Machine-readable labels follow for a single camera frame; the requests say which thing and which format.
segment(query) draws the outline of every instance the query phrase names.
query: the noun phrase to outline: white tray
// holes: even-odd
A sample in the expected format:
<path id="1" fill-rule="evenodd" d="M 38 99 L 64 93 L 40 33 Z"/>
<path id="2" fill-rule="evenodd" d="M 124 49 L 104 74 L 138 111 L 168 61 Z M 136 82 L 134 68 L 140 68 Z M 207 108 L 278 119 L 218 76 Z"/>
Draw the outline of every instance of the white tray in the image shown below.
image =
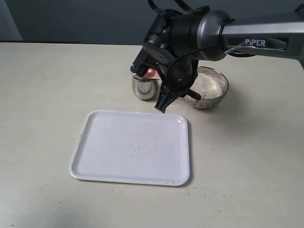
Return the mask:
<path id="1" fill-rule="evenodd" d="M 88 181 L 182 185 L 190 175 L 187 121 L 173 114 L 94 111 L 69 171 Z"/>

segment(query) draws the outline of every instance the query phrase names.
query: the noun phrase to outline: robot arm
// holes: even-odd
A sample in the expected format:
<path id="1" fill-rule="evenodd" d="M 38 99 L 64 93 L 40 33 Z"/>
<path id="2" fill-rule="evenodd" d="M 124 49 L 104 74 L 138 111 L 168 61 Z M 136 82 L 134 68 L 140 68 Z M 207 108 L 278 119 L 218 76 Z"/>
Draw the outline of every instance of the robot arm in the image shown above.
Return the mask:
<path id="1" fill-rule="evenodd" d="M 178 97 L 200 99 L 190 90 L 199 60 L 261 55 L 297 59 L 304 67 L 304 5 L 292 13 L 234 20 L 221 10 L 174 1 L 187 13 L 161 10 L 148 0 L 158 16 L 131 66 L 137 79 L 149 68 L 157 70 L 162 84 L 155 108 L 163 113 Z"/>

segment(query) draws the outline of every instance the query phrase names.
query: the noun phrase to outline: white table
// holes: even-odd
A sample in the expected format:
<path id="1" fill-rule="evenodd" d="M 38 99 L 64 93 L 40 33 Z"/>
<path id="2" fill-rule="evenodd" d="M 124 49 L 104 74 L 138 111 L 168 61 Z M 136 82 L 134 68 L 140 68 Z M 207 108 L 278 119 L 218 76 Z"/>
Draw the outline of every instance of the white table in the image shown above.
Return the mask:
<path id="1" fill-rule="evenodd" d="M 79 181 L 68 164 L 92 110 L 157 113 L 132 92 L 140 47 L 0 43 L 1 228 L 301 228 L 304 71 L 269 57 L 201 62 L 230 81 L 218 108 L 182 99 L 192 180 L 183 187 Z"/>

